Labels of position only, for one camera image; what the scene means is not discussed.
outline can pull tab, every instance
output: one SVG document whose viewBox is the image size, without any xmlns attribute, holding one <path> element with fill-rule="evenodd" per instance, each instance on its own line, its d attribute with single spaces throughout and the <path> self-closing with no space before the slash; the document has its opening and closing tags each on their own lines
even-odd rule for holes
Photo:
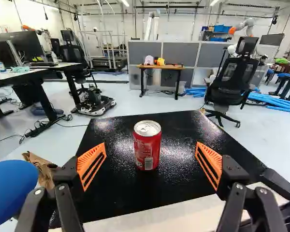
<svg viewBox="0 0 290 232">
<path fill-rule="evenodd" d="M 141 132 L 147 132 L 148 131 L 148 126 L 142 127 L 140 129 Z"/>
</svg>

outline black textured tabletop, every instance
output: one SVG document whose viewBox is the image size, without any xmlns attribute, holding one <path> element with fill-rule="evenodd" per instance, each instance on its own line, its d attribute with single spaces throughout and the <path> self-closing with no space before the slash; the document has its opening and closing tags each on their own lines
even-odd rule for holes
<svg viewBox="0 0 290 232">
<path fill-rule="evenodd" d="M 141 120 L 154 120 L 162 130 L 159 166 L 149 172 L 135 165 L 132 133 Z M 105 142 L 107 158 L 77 205 L 80 219 L 94 221 L 214 194 L 195 158 L 197 141 L 234 158 L 251 182 L 264 170 L 261 161 L 199 111 L 92 119 L 77 156 Z"/>
</svg>

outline can lid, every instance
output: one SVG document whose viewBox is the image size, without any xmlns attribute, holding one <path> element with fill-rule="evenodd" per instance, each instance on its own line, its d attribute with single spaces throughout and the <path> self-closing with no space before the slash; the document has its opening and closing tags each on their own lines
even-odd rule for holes
<svg viewBox="0 0 290 232">
<path fill-rule="evenodd" d="M 144 137 L 151 137 L 161 131 L 161 126 L 158 122 L 144 120 L 134 125 L 134 131 Z"/>
</svg>

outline blue foam tube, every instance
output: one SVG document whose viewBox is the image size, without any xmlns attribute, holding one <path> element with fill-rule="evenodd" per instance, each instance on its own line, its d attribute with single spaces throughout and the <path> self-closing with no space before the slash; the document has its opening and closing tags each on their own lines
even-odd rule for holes
<svg viewBox="0 0 290 232">
<path fill-rule="evenodd" d="M 193 95 L 194 98 L 201 98 L 204 97 L 205 94 L 195 94 Z"/>
<path fill-rule="evenodd" d="M 187 89 L 207 89 L 207 87 L 193 87 L 193 88 L 187 88 Z"/>
<path fill-rule="evenodd" d="M 278 101 L 278 100 L 274 100 L 273 101 L 279 103 L 279 104 L 283 104 L 283 105 L 286 105 L 286 106 L 290 106 L 290 104 L 288 104 L 287 102 L 284 102 L 284 101 Z"/>
<path fill-rule="evenodd" d="M 285 109 L 285 108 L 280 108 L 280 107 L 275 107 L 275 106 L 270 106 L 270 105 L 267 105 L 266 108 L 273 109 L 273 110 L 280 110 L 280 111 L 290 112 L 290 109 Z"/>
<path fill-rule="evenodd" d="M 290 104 L 290 101 L 288 101 L 288 100 L 280 99 L 280 98 L 274 98 L 274 97 L 272 97 L 271 95 L 268 95 L 268 94 L 253 93 L 253 92 L 251 92 L 250 94 L 251 94 L 252 96 L 262 96 L 262 97 L 267 97 L 267 98 L 270 98 L 270 99 L 275 99 L 275 100 L 278 100 L 278 101 L 281 101 L 281 102 L 286 102 L 286 103 Z"/>
<path fill-rule="evenodd" d="M 193 90 L 187 90 L 186 89 L 186 92 L 205 92 L 206 89 L 193 89 Z"/>
<path fill-rule="evenodd" d="M 187 95 L 193 95 L 193 94 L 199 94 L 199 93 L 205 94 L 205 92 L 188 92 Z"/>
<path fill-rule="evenodd" d="M 268 98 L 258 98 L 258 97 L 253 97 L 253 96 L 249 96 L 248 98 L 249 99 L 258 100 L 258 101 L 263 101 L 263 102 L 266 102 L 266 103 L 270 103 L 272 105 L 279 106 L 281 108 L 290 109 L 290 106 L 280 104 L 280 103 L 275 102 L 275 101 L 273 101 L 271 99 L 268 99 Z"/>
<path fill-rule="evenodd" d="M 186 91 L 187 93 L 193 93 L 193 92 L 205 92 L 205 89 L 199 89 L 199 90 L 194 90 L 194 91 Z"/>
</svg>

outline black table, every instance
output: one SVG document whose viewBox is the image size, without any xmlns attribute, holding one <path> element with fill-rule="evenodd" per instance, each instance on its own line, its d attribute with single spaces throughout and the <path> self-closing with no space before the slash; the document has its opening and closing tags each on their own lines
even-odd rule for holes
<svg viewBox="0 0 290 232">
<path fill-rule="evenodd" d="M 81 103 L 77 94 L 75 83 L 73 81 L 72 73 L 75 71 L 83 70 L 82 63 L 59 63 L 59 65 L 57 66 L 33 66 L 30 68 L 31 69 L 48 69 L 49 71 L 52 71 L 52 72 L 55 72 L 55 71 L 64 72 L 64 74 L 67 77 L 67 82 L 69 84 L 69 88 L 70 88 L 71 95 L 73 97 L 75 105 Z"/>
<path fill-rule="evenodd" d="M 19 85 L 24 83 L 30 83 L 31 86 L 35 89 L 37 98 L 39 99 L 45 114 L 47 118 L 49 119 L 49 122 L 45 124 L 44 127 L 39 127 L 35 130 L 32 130 L 28 132 L 25 136 L 26 137 L 35 137 L 42 133 L 44 130 L 49 128 L 51 125 L 53 125 L 58 119 L 64 117 L 63 116 L 57 116 L 57 113 L 54 111 L 53 107 L 51 106 L 47 95 L 44 92 L 44 89 L 42 87 L 43 83 L 43 76 L 50 74 L 51 70 L 49 69 L 36 69 L 31 70 L 28 72 L 23 73 L 14 73 L 10 72 L 9 70 L 4 73 L 0 73 L 0 85 Z M 13 111 L 8 112 L 2 112 L 0 109 L 0 118 L 12 113 Z"/>
<path fill-rule="evenodd" d="M 133 126 L 154 120 L 162 128 L 160 162 L 156 170 L 135 165 Z M 265 165 L 199 111 L 92 119 L 77 156 L 105 142 L 107 158 L 80 203 L 82 222 L 120 216 L 214 194 L 195 158 L 199 141 L 221 155 L 233 157 L 259 181 Z"/>
</svg>

